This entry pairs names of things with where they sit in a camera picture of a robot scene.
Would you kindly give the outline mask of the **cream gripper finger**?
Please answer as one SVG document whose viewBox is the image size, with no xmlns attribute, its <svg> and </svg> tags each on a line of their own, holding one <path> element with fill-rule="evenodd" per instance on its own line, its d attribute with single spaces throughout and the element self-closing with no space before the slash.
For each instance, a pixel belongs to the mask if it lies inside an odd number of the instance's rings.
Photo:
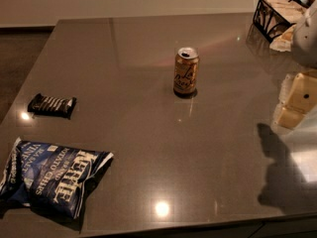
<svg viewBox="0 0 317 238">
<path fill-rule="evenodd" d="M 287 109 L 278 103 L 273 113 L 273 122 L 283 128 L 294 129 L 300 124 L 304 117 L 304 114 Z"/>
</svg>

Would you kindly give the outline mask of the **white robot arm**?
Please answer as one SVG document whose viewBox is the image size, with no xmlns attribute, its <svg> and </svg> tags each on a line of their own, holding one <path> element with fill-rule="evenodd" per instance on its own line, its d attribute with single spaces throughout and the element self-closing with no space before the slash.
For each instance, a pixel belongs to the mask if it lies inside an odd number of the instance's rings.
<svg viewBox="0 0 317 238">
<path fill-rule="evenodd" d="M 294 60 L 306 71 L 286 75 L 273 113 L 273 122 L 290 130 L 317 105 L 317 0 L 308 0 L 308 5 L 294 27 L 290 45 Z"/>
</svg>

